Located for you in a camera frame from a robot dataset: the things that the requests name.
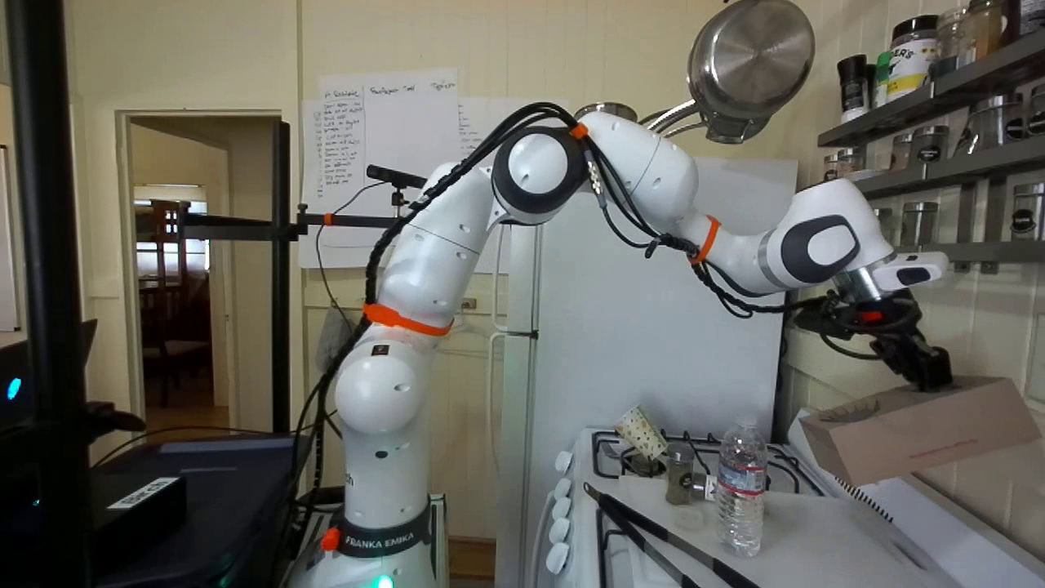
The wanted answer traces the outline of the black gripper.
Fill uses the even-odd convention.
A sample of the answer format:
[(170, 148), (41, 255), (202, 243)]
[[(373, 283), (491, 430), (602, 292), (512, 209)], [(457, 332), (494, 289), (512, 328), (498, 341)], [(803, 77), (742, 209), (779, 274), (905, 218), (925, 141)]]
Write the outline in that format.
[(919, 300), (901, 289), (884, 300), (857, 300), (840, 289), (803, 300), (792, 322), (818, 332), (830, 350), (848, 358), (882, 358), (891, 371), (921, 390), (953, 383), (950, 353), (930, 345), (921, 328)]

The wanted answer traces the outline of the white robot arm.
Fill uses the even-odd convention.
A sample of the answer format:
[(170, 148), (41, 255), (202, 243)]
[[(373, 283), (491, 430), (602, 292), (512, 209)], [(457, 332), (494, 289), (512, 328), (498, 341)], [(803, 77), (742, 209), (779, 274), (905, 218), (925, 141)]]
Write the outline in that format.
[(769, 426), (789, 318), (866, 335), (921, 389), (950, 383), (912, 298), (947, 259), (894, 251), (854, 180), (799, 185), (783, 159), (693, 155), (622, 113), (535, 101), (439, 167), (373, 249), (360, 327), (331, 371), (344, 503), (292, 588), (440, 588), (434, 363), (498, 235), (521, 328), (503, 345), (498, 433), (498, 577), (509, 588), (557, 498), (557, 447), (630, 397), (680, 420)]

